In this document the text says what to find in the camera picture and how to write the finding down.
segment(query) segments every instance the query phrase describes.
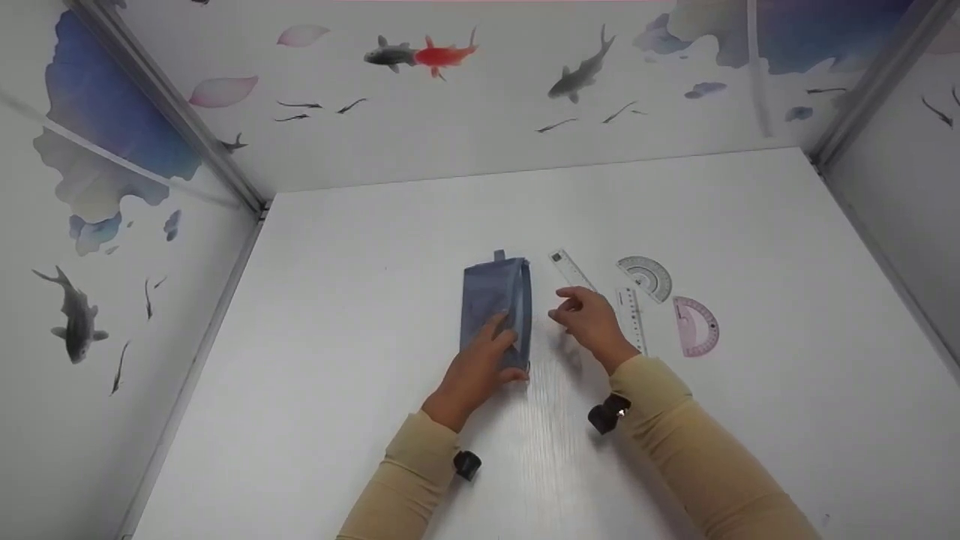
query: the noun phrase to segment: ruler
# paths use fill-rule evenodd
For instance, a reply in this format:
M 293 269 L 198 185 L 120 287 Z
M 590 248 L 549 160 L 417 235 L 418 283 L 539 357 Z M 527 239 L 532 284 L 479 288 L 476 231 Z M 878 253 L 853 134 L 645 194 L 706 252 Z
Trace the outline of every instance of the ruler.
M 615 298 L 616 320 L 627 340 L 644 356 L 647 355 L 647 340 L 643 336 L 643 322 L 640 320 L 640 304 L 636 301 L 636 291 L 630 287 L 618 287 Z
M 720 341 L 720 323 L 706 306 L 692 298 L 675 296 L 673 308 L 677 315 L 677 331 L 680 333 L 680 346 L 684 350 L 684 356 L 688 358 L 703 356 L 717 346 L 717 342 Z M 693 313 L 703 318 L 703 332 L 697 331 Z M 697 334 L 703 334 L 704 338 L 697 341 Z
M 587 275 L 577 266 L 577 263 L 564 250 L 557 250 L 550 254 L 550 261 L 560 270 L 560 273 L 571 286 L 580 286 L 597 292 Z M 643 336 L 643 323 L 640 321 L 640 304 L 636 301 L 636 292 L 630 287 L 616 289 L 613 299 L 616 311 L 616 322 L 620 330 L 630 343 L 644 356 L 647 356 L 647 341 Z
M 577 266 L 577 263 L 566 254 L 564 250 L 557 250 L 550 254 L 550 261 L 553 262 L 553 265 L 560 270 L 560 273 L 563 274 L 564 279 L 567 283 L 570 283 L 570 286 L 573 287 L 586 287 L 593 292 L 596 292 L 596 287 L 593 286 L 593 283 L 587 279 L 587 276 L 584 272 Z

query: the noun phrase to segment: small fish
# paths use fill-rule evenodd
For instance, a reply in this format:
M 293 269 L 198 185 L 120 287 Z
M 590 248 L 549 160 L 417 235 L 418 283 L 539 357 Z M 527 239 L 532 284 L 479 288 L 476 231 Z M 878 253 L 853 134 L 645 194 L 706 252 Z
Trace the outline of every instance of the small fish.
M 150 303 L 150 291 L 147 290 L 147 283 L 150 278 L 143 281 L 143 295 L 147 297 L 147 320 L 154 318 L 154 306 Z
M 433 44 L 433 39 L 430 36 L 426 37 L 426 48 L 420 49 L 414 53 L 414 60 L 422 65 L 426 65 L 430 68 L 430 76 L 436 79 L 440 77 L 444 79 L 444 74 L 440 72 L 441 67 L 450 67 L 453 65 L 460 65 L 466 57 L 472 55 L 476 52 L 477 48 L 480 45 L 473 43 L 473 38 L 476 36 L 477 27 L 473 27 L 473 30 L 470 31 L 470 44 L 467 48 L 458 49 L 455 45 L 450 45 L 449 47 L 437 47 Z
M 356 107 L 356 105 L 357 105 L 358 103 L 361 103 L 361 102 L 364 102 L 364 101 L 367 101 L 367 98 L 362 97 L 362 98 L 354 101 L 353 103 L 347 105 L 346 107 L 344 107 L 344 108 L 342 108 L 342 109 L 340 109 L 340 110 L 337 110 L 337 114 L 343 114 L 343 113 L 347 112 L 348 110 L 353 109 L 354 107 Z
M 127 343 L 123 345 L 123 351 L 120 352 L 120 365 L 117 366 L 117 374 L 113 376 L 113 390 L 110 391 L 110 395 L 117 393 L 117 390 L 120 389 L 120 372 L 123 371 L 123 357 L 127 353 L 127 347 L 130 346 L 130 340 L 127 340 Z
M 309 118 L 309 117 L 310 117 L 309 114 L 298 114 L 298 115 L 296 115 L 296 116 L 291 116 L 291 117 L 289 117 L 289 118 L 280 118 L 279 120 L 277 120 L 276 118 L 274 118 L 274 121 L 275 121 L 275 122 L 289 122 L 290 120 L 301 120 L 301 119 L 303 119 L 303 118 Z
M 600 52 L 593 55 L 592 57 L 580 62 L 580 67 L 576 71 L 570 72 L 570 68 L 564 66 L 564 73 L 561 76 L 560 80 L 557 81 L 550 91 L 547 92 L 547 96 L 551 99 L 566 96 L 573 103 L 580 103 L 580 90 L 596 83 L 596 76 L 600 73 L 600 69 L 603 68 L 603 58 L 607 56 L 607 52 L 610 51 L 610 47 L 613 45 L 613 40 L 616 39 L 616 36 L 611 37 L 610 41 L 606 40 L 607 35 L 607 25 L 603 25 L 600 28 Z
M 924 102 L 924 105 L 926 105 L 926 107 L 927 107 L 928 109 L 932 110 L 937 116 L 940 117 L 940 119 L 941 119 L 945 124 L 947 124 L 948 126 L 950 126 L 951 129 L 953 129 L 953 118 L 951 118 L 951 117 L 943 114 L 942 112 L 934 109 L 932 105 L 930 105 L 929 103 L 926 102 L 926 97 L 920 96 L 920 101 Z
M 628 103 L 627 105 L 624 105 L 623 107 L 620 108 L 620 110 L 618 110 L 617 112 L 615 112 L 615 113 L 611 114 L 610 116 L 608 116 L 607 119 L 603 121 L 603 123 L 604 123 L 604 124 L 609 124 L 609 123 L 613 122 L 613 119 L 616 118 L 617 116 L 619 116 L 621 112 L 623 112 L 624 110 L 626 110 L 630 105 L 635 105 L 635 104 L 636 104 L 636 100 Z
M 823 94 L 827 92 L 846 92 L 846 88 L 811 88 L 806 91 L 807 94 Z
M 567 122 L 575 122 L 575 121 L 577 121 L 577 118 L 567 118 L 567 119 L 564 120 L 563 122 L 557 122 L 556 124 L 551 124 L 551 125 L 549 125 L 549 126 L 547 126 L 547 127 L 545 127 L 545 128 L 540 128 L 540 129 L 537 130 L 537 133 L 539 133 L 539 134 L 545 134 L 545 133 L 547 133 L 548 131 L 550 131 L 550 130 L 552 130 L 552 129 L 554 129 L 554 128 L 560 127 L 560 126 L 562 126 L 563 124 L 565 124 L 565 123 L 567 123 Z
M 225 142 L 221 140 L 220 145 L 224 147 L 224 150 L 226 150 L 228 154 L 233 154 L 234 151 L 240 150 L 241 148 L 247 146 L 246 143 L 240 142 L 240 135 L 242 134 L 242 132 L 237 134 L 237 138 L 233 142 Z
M 374 65 L 386 65 L 394 73 L 399 73 L 399 65 L 417 65 L 414 55 L 417 51 L 410 48 L 410 42 L 404 41 L 399 45 L 387 43 L 384 36 L 377 36 L 376 43 L 379 45 L 363 57 L 363 61 Z
M 70 356 L 70 361 L 79 364 L 86 358 L 86 353 L 94 341 L 103 341 L 110 337 L 110 334 L 105 331 L 94 328 L 93 320 L 99 309 L 89 305 L 84 292 L 74 288 L 59 266 L 55 278 L 44 276 L 37 270 L 33 272 L 42 279 L 63 287 L 63 307 L 60 308 L 60 312 L 66 315 L 66 328 L 55 327 L 50 329 L 50 333 L 66 343 L 66 353 Z
M 324 106 L 319 103 L 283 103 L 277 100 L 277 103 L 283 107 L 303 107 L 304 109 L 322 109 Z

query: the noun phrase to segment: transparent ruler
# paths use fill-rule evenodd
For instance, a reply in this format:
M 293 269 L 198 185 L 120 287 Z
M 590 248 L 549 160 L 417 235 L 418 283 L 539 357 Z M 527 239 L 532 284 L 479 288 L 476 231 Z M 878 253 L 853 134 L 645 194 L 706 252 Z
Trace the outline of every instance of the transparent ruler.
M 566 282 L 570 283 L 570 286 L 586 287 L 593 292 L 597 292 L 597 289 L 593 286 L 593 283 L 587 279 L 587 276 L 584 275 L 582 270 L 580 270 L 580 267 L 577 266 L 577 263 L 566 254 L 566 251 L 557 250 L 551 253 L 550 260 L 553 262 L 554 266 L 560 270 L 560 273 L 563 274 Z
M 627 340 L 644 356 L 647 354 L 647 340 L 643 336 L 643 321 L 640 320 L 640 304 L 636 301 L 636 291 L 630 287 L 616 289 L 614 299 L 616 320 Z
M 560 273 L 571 286 L 581 286 L 597 292 L 587 275 L 577 266 L 564 250 L 557 250 L 550 254 L 550 261 L 560 270 Z M 636 301 L 636 291 L 630 287 L 616 289 L 616 295 L 611 304 L 616 312 L 616 320 L 620 330 L 640 353 L 647 356 L 647 341 L 643 336 L 643 322 L 640 320 L 640 304 Z

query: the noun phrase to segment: flower petal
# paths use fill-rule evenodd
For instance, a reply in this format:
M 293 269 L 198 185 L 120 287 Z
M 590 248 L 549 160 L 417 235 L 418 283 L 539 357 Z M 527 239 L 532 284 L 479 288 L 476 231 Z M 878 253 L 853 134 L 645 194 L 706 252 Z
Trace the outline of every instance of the flower petal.
M 259 80 L 256 76 L 240 79 L 207 79 L 193 89 L 189 103 L 208 109 L 229 107 L 250 95 Z

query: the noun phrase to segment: koi fish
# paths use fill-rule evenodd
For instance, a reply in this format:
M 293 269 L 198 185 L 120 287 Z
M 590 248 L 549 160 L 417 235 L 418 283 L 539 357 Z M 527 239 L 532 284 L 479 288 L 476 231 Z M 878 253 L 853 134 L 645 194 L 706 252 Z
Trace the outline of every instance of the koi fish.
M 451 45 L 449 47 L 437 47 L 433 44 L 433 39 L 430 36 L 426 37 L 426 48 L 420 49 L 414 53 L 414 60 L 417 63 L 421 63 L 430 68 L 430 76 L 433 78 L 440 77 L 444 81 L 444 74 L 440 72 L 441 67 L 450 67 L 452 65 L 460 65 L 460 62 L 464 58 L 472 55 L 479 45 L 473 43 L 473 37 L 476 35 L 477 27 L 473 27 L 473 30 L 470 31 L 470 45 L 465 49 L 458 49 L 456 46 Z
M 570 68 L 564 66 L 564 72 L 560 80 L 550 88 L 547 96 L 550 99 L 566 96 L 571 102 L 579 103 L 580 94 L 577 92 L 597 82 L 596 76 L 603 68 L 603 58 L 610 51 L 614 39 L 616 39 L 616 36 L 607 41 L 606 24 L 600 27 L 600 52 L 580 62 L 580 67 L 576 71 L 570 72 Z
M 373 49 L 363 57 L 366 63 L 374 65 L 386 65 L 394 73 L 399 73 L 400 64 L 417 65 L 414 60 L 414 54 L 417 52 L 410 48 L 410 43 L 404 41 L 399 45 L 391 45 L 384 36 L 376 37 L 377 48 Z
M 56 327 L 50 332 L 66 343 L 66 353 L 70 357 L 70 362 L 79 364 L 86 358 L 86 352 L 94 341 L 103 341 L 110 337 L 105 331 L 94 328 L 93 319 L 97 316 L 99 309 L 89 304 L 81 290 L 74 288 L 59 266 L 57 266 L 55 278 L 40 274 L 37 270 L 34 270 L 34 274 L 63 287 L 63 307 L 60 311 L 66 315 L 66 328 Z

